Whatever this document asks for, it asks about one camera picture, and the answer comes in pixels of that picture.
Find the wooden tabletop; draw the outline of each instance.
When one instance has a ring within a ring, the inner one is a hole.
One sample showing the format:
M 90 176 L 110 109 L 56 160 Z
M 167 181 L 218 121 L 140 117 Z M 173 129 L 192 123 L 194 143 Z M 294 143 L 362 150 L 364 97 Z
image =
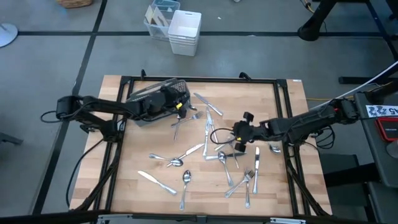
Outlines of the wooden tabletop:
M 116 100 L 121 76 L 106 75 L 103 80 L 99 97 L 106 100 Z M 306 112 L 307 102 L 300 80 L 287 80 L 293 114 Z M 134 82 L 133 91 L 140 90 L 154 82 Z M 217 106 L 224 115 L 221 117 L 211 110 L 216 128 L 230 128 L 242 120 L 243 113 L 249 111 L 254 115 L 254 125 L 260 121 L 277 117 L 275 96 L 271 84 L 257 83 L 197 83 L 188 82 L 192 93 L 197 92 Z M 283 92 L 280 90 L 281 102 L 284 108 Z M 206 105 L 193 94 L 192 105 L 205 111 Z M 195 112 L 189 111 L 187 117 Z M 103 119 L 111 119 L 111 114 L 96 113 Z M 203 143 L 205 140 L 206 116 L 199 120 L 189 121 L 180 126 L 177 140 L 174 141 L 174 128 L 170 125 L 177 119 L 169 116 L 153 124 L 139 127 L 133 121 L 127 121 L 121 160 L 116 180 L 112 212 L 118 213 L 161 213 L 161 214 L 202 214 L 202 215 L 250 215 L 250 216 L 291 216 L 289 187 L 283 154 L 270 152 L 266 142 L 256 141 L 248 144 L 247 155 L 238 157 L 239 169 L 232 158 L 227 159 L 229 173 L 238 183 L 243 178 L 245 167 L 254 169 L 254 151 L 260 147 L 259 193 L 252 194 L 253 180 L 250 181 L 251 208 L 245 208 L 245 186 L 242 185 L 230 198 L 224 193 L 229 189 L 226 174 L 220 161 L 204 161 L 203 148 L 183 159 L 182 167 L 166 168 L 166 161 L 149 159 L 150 153 L 173 158 L 182 155 L 190 147 Z M 219 133 L 223 141 L 226 133 Z M 90 133 L 86 149 L 102 138 L 101 133 Z M 271 142 L 282 148 L 280 142 Z M 106 143 L 103 142 L 89 153 L 82 161 L 76 186 L 73 192 L 71 208 L 79 206 L 98 182 Z M 208 154 L 214 152 L 215 144 L 209 141 Z M 225 147 L 225 153 L 231 153 L 231 148 Z M 331 214 L 328 194 L 323 179 L 318 152 L 311 146 L 300 147 L 305 181 L 309 191 L 325 211 Z M 159 181 L 175 189 L 178 194 L 173 196 L 150 182 L 137 171 L 143 170 L 153 175 Z M 185 170 L 192 173 L 192 181 L 187 186 L 185 210 L 179 210 L 183 190 L 182 175 Z M 300 191 L 296 186 L 298 208 L 303 213 Z M 104 207 L 106 194 L 101 201 Z

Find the plastic bin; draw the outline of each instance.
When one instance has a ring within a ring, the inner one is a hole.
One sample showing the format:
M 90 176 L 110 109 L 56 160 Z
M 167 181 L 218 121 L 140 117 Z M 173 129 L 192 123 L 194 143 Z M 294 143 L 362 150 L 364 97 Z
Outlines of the plastic bin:
M 201 27 L 201 14 L 176 10 L 169 27 L 169 41 L 174 54 L 195 56 Z
M 174 12 L 180 9 L 180 3 L 172 0 L 155 0 L 150 6 L 153 10 L 158 7 L 169 24 L 172 22 Z M 169 41 L 169 27 L 149 24 L 145 19 L 144 24 L 153 39 Z

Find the fork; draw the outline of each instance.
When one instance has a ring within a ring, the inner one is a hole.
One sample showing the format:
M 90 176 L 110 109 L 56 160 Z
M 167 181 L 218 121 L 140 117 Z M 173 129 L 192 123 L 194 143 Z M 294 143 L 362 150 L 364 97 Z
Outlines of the fork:
M 249 182 L 249 180 L 251 180 L 254 177 L 254 171 L 249 169 L 249 168 L 245 168 L 244 170 L 244 175 L 243 175 L 243 179 L 242 181 L 240 181 L 240 183 L 238 183 L 237 185 L 235 185 L 234 187 L 232 187 L 229 191 L 225 192 L 225 197 L 229 198 L 229 196 L 231 196 L 231 194 L 243 183 L 245 182 Z
M 184 122 L 187 122 L 187 121 L 189 121 L 189 120 L 192 120 L 192 119 L 199 119 L 201 116 L 203 116 L 203 114 L 204 114 L 203 111 L 199 111 L 199 112 L 195 113 L 192 117 L 190 117 L 190 118 L 188 118 L 188 119 L 185 119 L 185 120 L 183 120 L 183 121 L 179 121 L 179 122 L 177 122 L 177 123 L 172 124 L 172 128 L 174 128 L 176 125 L 180 125 L 180 124 L 182 124 L 182 123 L 184 123 Z

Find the label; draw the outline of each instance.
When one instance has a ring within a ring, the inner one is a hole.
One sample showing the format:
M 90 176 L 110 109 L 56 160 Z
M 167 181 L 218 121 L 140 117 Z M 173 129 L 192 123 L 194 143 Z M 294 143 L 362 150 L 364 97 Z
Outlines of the label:
M 398 116 L 398 106 L 366 105 L 366 111 L 370 118 L 380 116 Z

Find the red device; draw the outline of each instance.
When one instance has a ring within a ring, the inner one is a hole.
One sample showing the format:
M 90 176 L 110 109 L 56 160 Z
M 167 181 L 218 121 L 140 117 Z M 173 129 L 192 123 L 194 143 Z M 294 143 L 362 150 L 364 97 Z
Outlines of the red device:
M 398 118 L 378 118 L 376 125 L 383 140 L 389 142 L 398 140 Z

